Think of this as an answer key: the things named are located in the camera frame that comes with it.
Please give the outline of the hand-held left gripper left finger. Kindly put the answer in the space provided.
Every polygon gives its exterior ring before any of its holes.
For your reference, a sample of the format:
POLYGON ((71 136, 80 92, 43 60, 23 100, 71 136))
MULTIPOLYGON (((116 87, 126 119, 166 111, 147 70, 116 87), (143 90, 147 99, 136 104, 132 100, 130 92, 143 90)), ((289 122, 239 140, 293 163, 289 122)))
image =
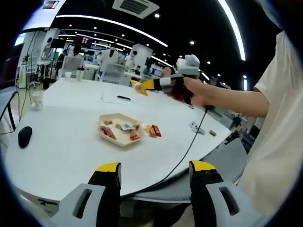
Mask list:
POLYGON ((121 163, 98 167, 87 184, 80 184, 59 203, 54 227, 117 227, 121 204, 121 163))

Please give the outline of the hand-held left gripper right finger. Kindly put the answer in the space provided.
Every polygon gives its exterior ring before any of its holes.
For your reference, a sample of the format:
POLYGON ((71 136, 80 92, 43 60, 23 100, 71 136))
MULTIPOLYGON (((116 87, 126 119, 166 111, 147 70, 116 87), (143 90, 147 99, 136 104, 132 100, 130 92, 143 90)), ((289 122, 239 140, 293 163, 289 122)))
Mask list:
POLYGON ((215 166, 189 162, 191 205, 196 227, 255 227, 262 215, 238 186, 224 181, 215 166))

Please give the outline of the person's right hand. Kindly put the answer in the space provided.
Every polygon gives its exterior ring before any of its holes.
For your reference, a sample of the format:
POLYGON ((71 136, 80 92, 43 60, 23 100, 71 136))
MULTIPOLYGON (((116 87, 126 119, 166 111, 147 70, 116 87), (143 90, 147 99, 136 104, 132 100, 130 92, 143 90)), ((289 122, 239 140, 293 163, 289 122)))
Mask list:
POLYGON ((192 94, 190 102, 194 106, 215 106, 215 102, 211 95, 212 86, 204 84, 198 79, 184 78, 184 86, 192 94))

